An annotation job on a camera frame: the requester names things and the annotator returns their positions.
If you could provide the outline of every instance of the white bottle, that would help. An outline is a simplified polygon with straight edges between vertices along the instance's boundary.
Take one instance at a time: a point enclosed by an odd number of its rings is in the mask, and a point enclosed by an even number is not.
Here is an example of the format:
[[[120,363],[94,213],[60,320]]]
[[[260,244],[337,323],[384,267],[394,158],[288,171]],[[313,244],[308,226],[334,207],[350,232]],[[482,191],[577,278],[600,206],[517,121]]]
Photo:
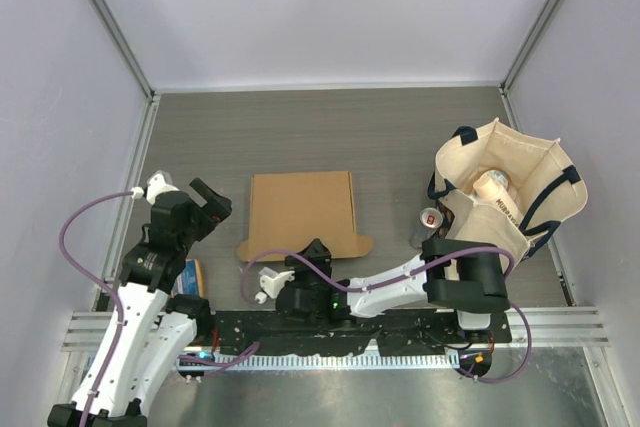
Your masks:
[[[520,227],[520,222],[522,222],[523,218],[522,212],[520,212],[504,185],[496,182],[488,172],[482,174],[473,183],[473,190],[476,192],[476,200],[478,202],[495,207],[504,213],[513,225]]]

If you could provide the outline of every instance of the can lid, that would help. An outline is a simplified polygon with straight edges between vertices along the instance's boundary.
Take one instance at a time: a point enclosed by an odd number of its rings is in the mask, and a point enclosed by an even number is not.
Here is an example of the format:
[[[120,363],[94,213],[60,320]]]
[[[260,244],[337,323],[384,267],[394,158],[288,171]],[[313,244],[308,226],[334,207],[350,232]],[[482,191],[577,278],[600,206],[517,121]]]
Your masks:
[[[438,209],[429,207],[420,212],[420,222],[425,227],[429,227],[430,229],[437,229],[438,227],[440,227],[440,225],[442,225],[442,214]]]

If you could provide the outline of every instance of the cardboard box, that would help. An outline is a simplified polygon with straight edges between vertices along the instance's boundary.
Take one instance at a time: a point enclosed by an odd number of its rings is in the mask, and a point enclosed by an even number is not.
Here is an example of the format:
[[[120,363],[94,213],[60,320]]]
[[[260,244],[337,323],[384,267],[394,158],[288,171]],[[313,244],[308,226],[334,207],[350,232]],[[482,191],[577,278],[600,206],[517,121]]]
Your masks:
[[[299,252],[317,237],[333,258],[361,257],[371,251],[373,239],[357,234],[355,217],[350,172],[254,175],[249,239],[236,253],[248,261],[269,249]]]

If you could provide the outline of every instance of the wood grain surface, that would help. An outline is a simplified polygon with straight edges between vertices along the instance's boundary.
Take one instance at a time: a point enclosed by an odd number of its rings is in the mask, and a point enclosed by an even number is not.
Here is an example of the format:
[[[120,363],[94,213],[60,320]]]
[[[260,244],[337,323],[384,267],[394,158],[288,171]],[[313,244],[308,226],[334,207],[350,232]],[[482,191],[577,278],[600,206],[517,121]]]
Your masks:
[[[334,261],[334,278],[372,275],[415,254],[408,239],[436,151],[458,126],[496,117],[506,122],[494,87],[165,94],[142,178],[162,169],[190,191],[200,177],[232,199],[231,217],[191,257],[204,268],[215,308],[250,308],[238,293],[243,263],[235,250],[247,237],[253,174],[351,171],[358,231],[374,247],[366,257]],[[136,203],[125,249],[140,238],[148,212]],[[524,307],[566,305],[546,248],[518,266],[508,288]]]

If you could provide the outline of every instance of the bottle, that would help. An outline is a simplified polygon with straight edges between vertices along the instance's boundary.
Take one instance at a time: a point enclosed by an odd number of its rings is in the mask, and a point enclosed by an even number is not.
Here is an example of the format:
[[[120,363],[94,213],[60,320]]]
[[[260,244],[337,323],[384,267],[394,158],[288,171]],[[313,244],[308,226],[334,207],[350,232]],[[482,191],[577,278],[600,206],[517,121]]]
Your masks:
[[[505,186],[496,182],[493,175],[490,175],[489,172],[482,174],[473,183],[473,190],[478,202],[495,207],[504,213],[513,225],[520,227],[520,222],[522,222],[523,218],[522,212],[518,209]]]
[[[420,212],[416,228],[413,231],[409,244],[414,249],[422,249],[422,242],[435,234],[442,225],[442,214],[438,209],[427,208]]]

